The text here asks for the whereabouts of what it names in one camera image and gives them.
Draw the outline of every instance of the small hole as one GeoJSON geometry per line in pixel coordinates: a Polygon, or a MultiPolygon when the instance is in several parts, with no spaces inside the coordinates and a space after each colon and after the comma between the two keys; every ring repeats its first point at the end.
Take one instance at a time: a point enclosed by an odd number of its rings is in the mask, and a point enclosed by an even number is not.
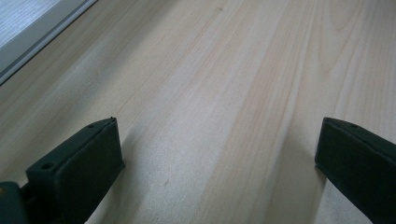
{"type": "Polygon", "coordinates": [[[53,166],[53,163],[48,162],[48,163],[44,164],[43,166],[41,166],[41,169],[48,170],[48,169],[52,168],[52,166],[53,166]]]}

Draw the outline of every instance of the wooden floor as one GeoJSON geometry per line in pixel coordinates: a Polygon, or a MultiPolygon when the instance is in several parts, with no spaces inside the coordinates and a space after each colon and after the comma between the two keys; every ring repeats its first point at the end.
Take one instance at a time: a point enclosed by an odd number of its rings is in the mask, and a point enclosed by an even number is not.
{"type": "Polygon", "coordinates": [[[89,223],[370,223],[314,168],[323,117],[396,142],[396,1],[100,0],[0,87],[0,180],[116,117],[89,223]]]}

